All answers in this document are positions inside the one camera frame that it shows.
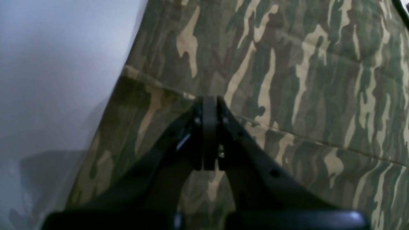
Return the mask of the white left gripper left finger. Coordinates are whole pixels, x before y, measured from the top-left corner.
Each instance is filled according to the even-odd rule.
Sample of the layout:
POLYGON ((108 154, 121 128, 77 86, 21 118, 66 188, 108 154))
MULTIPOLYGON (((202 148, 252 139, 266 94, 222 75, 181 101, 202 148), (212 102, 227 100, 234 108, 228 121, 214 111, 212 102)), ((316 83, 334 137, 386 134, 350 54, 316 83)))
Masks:
POLYGON ((152 148, 101 195, 50 214, 43 230, 182 230, 180 192, 193 170, 210 169, 210 99, 199 97, 152 148))

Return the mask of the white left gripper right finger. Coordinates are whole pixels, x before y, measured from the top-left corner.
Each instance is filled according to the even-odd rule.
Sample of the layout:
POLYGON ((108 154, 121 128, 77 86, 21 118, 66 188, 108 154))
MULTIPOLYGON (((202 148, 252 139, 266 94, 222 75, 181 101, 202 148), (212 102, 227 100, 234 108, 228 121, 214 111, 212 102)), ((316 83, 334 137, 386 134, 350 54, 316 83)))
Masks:
POLYGON ((226 230, 369 230, 360 211, 338 208, 307 191, 272 160, 233 117, 209 98, 209 162, 224 171, 236 210, 226 230))

